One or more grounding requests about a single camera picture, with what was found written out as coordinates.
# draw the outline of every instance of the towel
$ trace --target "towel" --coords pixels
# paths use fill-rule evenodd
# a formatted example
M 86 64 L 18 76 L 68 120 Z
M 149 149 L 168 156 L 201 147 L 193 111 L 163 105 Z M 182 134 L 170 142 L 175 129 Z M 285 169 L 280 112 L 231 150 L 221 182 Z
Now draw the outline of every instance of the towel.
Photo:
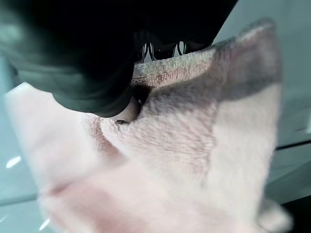
M 7 109 L 64 233 L 282 233 L 263 188 L 276 144 L 281 58 L 268 19 L 205 50 L 135 67 L 142 109 L 122 124 L 23 83 Z

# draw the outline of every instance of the black object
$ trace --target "black object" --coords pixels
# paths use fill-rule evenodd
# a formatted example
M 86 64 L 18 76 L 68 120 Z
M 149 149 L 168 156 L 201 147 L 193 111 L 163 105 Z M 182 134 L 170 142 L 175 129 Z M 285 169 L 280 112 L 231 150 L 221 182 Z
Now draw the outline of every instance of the black object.
M 1 0 L 0 50 L 22 80 L 63 106 L 112 117 L 133 95 L 143 44 L 206 47 L 236 1 Z

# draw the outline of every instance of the glossy surface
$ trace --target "glossy surface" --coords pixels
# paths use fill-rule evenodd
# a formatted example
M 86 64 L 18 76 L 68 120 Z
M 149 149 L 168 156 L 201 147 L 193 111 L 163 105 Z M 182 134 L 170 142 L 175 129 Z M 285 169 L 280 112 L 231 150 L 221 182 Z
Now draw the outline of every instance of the glossy surface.
M 29 199 L 37 192 L 5 110 L 3 94 L 10 86 L 0 64 L 0 205 Z
M 276 152 L 266 192 L 279 203 L 311 195 L 311 144 Z
M 0 207 L 1 233 L 54 233 L 36 202 Z

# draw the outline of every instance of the pink towel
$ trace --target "pink towel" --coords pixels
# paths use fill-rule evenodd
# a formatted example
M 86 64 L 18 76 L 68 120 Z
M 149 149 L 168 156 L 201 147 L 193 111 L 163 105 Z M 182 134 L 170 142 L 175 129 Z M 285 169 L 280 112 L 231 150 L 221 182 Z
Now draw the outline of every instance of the pink towel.
M 74 112 L 22 84 L 7 106 L 64 233 L 281 233 L 263 188 L 276 143 L 281 61 L 262 20 L 206 50 L 137 65 L 137 120 Z

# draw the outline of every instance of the towel fold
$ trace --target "towel fold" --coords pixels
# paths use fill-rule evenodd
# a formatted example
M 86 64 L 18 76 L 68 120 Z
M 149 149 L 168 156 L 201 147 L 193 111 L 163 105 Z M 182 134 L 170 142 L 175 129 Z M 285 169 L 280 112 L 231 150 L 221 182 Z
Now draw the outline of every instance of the towel fold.
M 276 143 L 281 58 L 262 20 L 206 50 L 135 67 L 130 124 L 58 105 L 23 83 L 7 107 L 43 211 L 69 233 L 281 233 L 263 194 Z

